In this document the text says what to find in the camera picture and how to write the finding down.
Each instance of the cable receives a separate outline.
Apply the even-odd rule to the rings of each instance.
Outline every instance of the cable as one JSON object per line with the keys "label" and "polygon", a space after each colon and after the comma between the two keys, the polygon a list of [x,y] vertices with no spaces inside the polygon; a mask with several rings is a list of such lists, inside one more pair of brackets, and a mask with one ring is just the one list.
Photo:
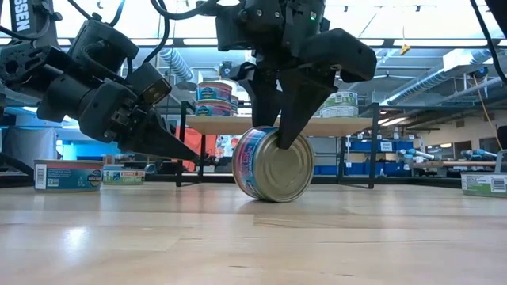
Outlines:
{"label": "cable", "polygon": [[49,20],[49,17],[47,17],[46,21],[44,22],[44,26],[42,27],[42,29],[40,30],[40,32],[38,32],[35,36],[21,35],[19,32],[11,31],[8,28],[3,27],[1,25],[0,25],[0,32],[3,32],[3,33],[5,33],[8,36],[13,37],[14,39],[19,39],[19,40],[38,40],[43,35],[45,35],[46,32],[48,32],[50,24],[51,24],[51,21]]}
{"label": "cable", "polygon": [[[164,0],[158,0],[158,3],[160,3],[160,6],[163,9],[166,8]],[[144,59],[143,63],[150,62],[150,60],[153,59],[164,48],[164,46],[167,43],[167,39],[169,38],[169,30],[170,30],[169,18],[164,17],[164,34],[162,35],[162,40],[160,41],[160,43],[158,43],[157,47],[155,47],[155,49],[151,51],[150,54]]]}
{"label": "cable", "polygon": [[493,41],[491,40],[490,31],[488,31],[488,28],[486,27],[486,23],[484,22],[484,19],[482,18],[481,11],[479,11],[479,9],[478,9],[477,2],[475,0],[470,0],[470,3],[472,4],[472,7],[474,8],[475,16],[477,17],[478,23],[481,26],[482,33],[484,33],[484,37],[486,38],[486,41],[488,42],[488,49],[490,50],[491,58],[493,59],[494,69],[497,71],[498,76],[500,76],[500,78],[504,82],[504,84],[507,85],[507,77],[505,76],[504,72],[501,70],[500,62],[498,60],[498,55],[494,49]]}
{"label": "cable", "polygon": [[127,68],[128,68],[128,72],[127,72],[127,76],[132,74],[132,72],[134,71],[134,67],[132,65],[132,59],[131,58],[127,58]]}
{"label": "cable", "polygon": [[76,3],[74,0],[67,0],[81,15],[83,15],[87,20],[92,19],[92,17],[83,10],[78,3]]}
{"label": "cable", "polygon": [[95,67],[97,70],[99,70],[100,72],[102,72],[108,78],[111,78],[111,79],[113,79],[115,81],[118,81],[118,82],[124,82],[125,80],[121,76],[119,76],[118,74],[110,71],[107,67],[101,65],[95,59],[91,58],[91,56],[90,56],[90,52],[91,51],[101,49],[104,46],[105,46],[104,43],[97,42],[95,44],[89,44],[89,45],[87,45],[85,47],[82,47],[81,48],[82,56],[86,59],[86,61],[88,61],[88,63],[90,63],[93,67]]}
{"label": "cable", "polygon": [[[473,75],[473,78],[474,78],[475,86],[477,86],[478,83],[477,83],[477,78],[475,77],[475,75]],[[501,150],[503,150],[504,148],[501,146],[500,139],[498,138],[498,130],[493,125],[493,123],[491,123],[490,115],[488,114],[488,111],[486,110],[486,106],[484,105],[484,100],[482,99],[482,94],[481,94],[480,89],[478,89],[478,98],[481,101],[482,109],[484,110],[484,115],[486,115],[486,118],[488,119],[488,122],[490,123],[491,128],[493,128],[493,130],[494,130],[494,137],[497,139],[498,146],[500,147]]]}
{"label": "cable", "polygon": [[216,5],[216,3],[219,0],[207,0],[205,3],[197,6],[194,9],[191,9],[190,11],[184,12],[184,13],[170,13],[167,12],[166,9],[163,9],[158,3],[157,0],[150,0],[151,5],[157,10],[158,13],[160,13],[163,17],[168,17],[171,20],[185,20],[189,19],[191,17],[194,17],[196,15],[199,15],[200,13],[203,13],[208,8],[211,8],[212,6]]}
{"label": "cable", "polygon": [[124,11],[124,5],[125,0],[121,0],[120,4],[118,5],[118,9],[116,10],[116,14],[114,15],[114,18],[112,19],[111,23],[109,23],[111,27],[114,27],[116,24],[118,24],[118,21],[120,20],[121,17],[121,13]]}

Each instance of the wooden table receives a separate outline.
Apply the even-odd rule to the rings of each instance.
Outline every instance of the wooden table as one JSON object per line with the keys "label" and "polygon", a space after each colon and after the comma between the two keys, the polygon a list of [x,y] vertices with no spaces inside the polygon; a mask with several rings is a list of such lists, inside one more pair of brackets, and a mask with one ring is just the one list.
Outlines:
{"label": "wooden table", "polygon": [[[203,135],[243,135],[252,127],[250,117],[187,116],[186,123]],[[372,125],[371,118],[311,118],[304,135],[342,137]]]}
{"label": "wooden table", "polygon": [[260,203],[234,184],[0,189],[2,284],[500,285],[507,199],[311,185]]}

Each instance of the tin can on its side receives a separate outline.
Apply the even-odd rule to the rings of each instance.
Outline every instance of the tin can on its side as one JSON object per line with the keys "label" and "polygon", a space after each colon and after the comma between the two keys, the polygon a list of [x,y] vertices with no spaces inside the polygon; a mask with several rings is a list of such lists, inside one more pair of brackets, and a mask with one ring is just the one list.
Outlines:
{"label": "tin can on its side", "polygon": [[310,143],[299,135],[288,150],[276,141],[277,127],[253,127],[239,140],[232,157],[232,173],[250,197],[286,203],[299,198],[311,183],[314,156]]}

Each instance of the stacked tuna cans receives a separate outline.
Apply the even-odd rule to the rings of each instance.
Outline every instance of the stacked tuna cans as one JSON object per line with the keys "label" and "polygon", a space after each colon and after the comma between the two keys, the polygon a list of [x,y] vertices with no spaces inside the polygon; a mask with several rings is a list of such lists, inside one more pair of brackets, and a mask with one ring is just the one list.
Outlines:
{"label": "stacked tuna cans", "polygon": [[231,94],[232,86],[226,83],[200,83],[197,87],[196,115],[232,116]]}
{"label": "stacked tuna cans", "polygon": [[231,115],[238,115],[239,98],[237,96],[231,96]]}
{"label": "stacked tuna cans", "polygon": [[348,90],[333,93],[319,110],[319,115],[323,118],[356,117],[359,113],[357,93]]}

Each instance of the wooden shelf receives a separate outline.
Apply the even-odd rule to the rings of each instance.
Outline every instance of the wooden shelf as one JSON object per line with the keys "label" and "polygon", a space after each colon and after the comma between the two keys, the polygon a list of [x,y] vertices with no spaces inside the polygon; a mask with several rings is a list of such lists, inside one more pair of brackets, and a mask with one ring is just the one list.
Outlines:
{"label": "wooden shelf", "polygon": [[495,161],[427,161],[422,163],[413,163],[414,168],[440,168],[454,166],[489,166],[494,167]]}
{"label": "wooden shelf", "polygon": [[[250,117],[187,116],[187,124],[203,135],[243,135],[252,127]],[[369,118],[311,118],[305,135],[342,137],[372,125]]]}

